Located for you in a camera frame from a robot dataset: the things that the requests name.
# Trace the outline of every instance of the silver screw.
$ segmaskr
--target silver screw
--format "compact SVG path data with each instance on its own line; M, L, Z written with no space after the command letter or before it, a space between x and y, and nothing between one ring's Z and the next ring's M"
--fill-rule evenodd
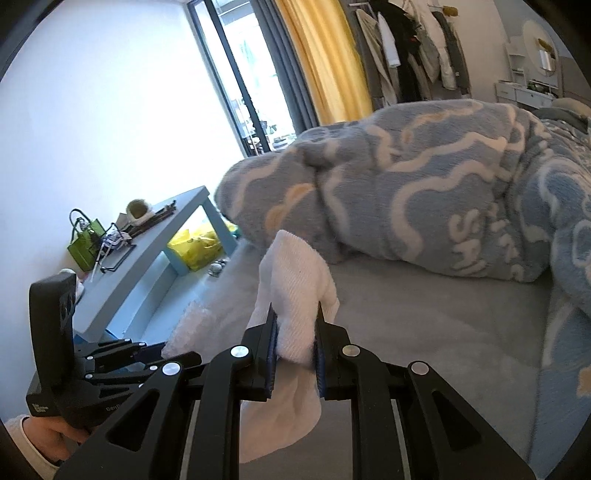
M427 375L429 373L429 366L424 362L414 362L410 370L417 375Z
M357 356L361 353L361 349L357 345L345 345L343 347L343 355Z
M162 373L172 377L181 371L181 366L177 362L170 362L162 367Z
M230 350L230 354L236 358L242 358L243 356L248 355L248 347L244 345L236 345L232 350Z

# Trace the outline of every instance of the yellow bag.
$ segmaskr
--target yellow bag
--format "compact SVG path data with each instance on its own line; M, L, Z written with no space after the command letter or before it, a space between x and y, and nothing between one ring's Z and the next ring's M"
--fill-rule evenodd
M231 232L236 225L226 223ZM222 252L222 244L217 238L211 223L204 223L193 233L188 229L178 231L168 242L168 247L174 250L191 270L199 270L207 266Z

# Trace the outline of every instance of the green bag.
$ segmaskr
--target green bag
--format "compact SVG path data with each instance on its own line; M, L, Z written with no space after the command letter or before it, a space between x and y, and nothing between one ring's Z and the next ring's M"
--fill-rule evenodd
M72 221L72 213L78 212L75 222ZM96 257L99 254L100 238L105 234L105 229L98 219L91 221L82 210L77 208L70 212L72 225L72 238L68 251L82 271L89 272L95 266Z

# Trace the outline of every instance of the white sleeve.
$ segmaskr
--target white sleeve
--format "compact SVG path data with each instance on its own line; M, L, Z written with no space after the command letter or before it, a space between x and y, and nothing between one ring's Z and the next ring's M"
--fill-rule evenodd
M12 441L16 443L18 449L35 471L43 480L51 480L57 472L57 467L45 459L25 435L25 431L22 429L22 422L27 418L28 415L20 415L15 419L8 420L4 426L12 437Z

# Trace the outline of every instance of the yellow curtain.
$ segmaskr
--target yellow curtain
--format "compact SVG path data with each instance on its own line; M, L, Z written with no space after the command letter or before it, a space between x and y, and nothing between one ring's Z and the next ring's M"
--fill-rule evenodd
M322 125L372 113L353 34L339 0L275 0Z

